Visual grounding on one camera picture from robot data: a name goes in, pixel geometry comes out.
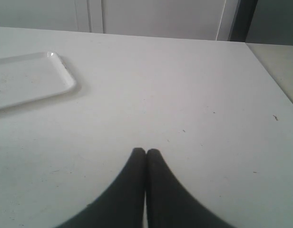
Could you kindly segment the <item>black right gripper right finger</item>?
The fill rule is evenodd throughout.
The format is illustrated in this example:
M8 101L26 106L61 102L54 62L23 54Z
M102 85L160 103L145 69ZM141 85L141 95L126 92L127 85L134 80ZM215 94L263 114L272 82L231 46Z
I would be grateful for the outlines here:
M146 154L146 212L150 228L231 228L177 180L160 151Z

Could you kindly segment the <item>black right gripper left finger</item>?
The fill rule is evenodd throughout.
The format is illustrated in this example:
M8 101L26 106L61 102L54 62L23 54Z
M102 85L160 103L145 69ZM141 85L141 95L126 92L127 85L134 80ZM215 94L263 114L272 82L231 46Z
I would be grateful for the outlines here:
M146 152L134 148L110 186L60 228L141 228L146 182Z

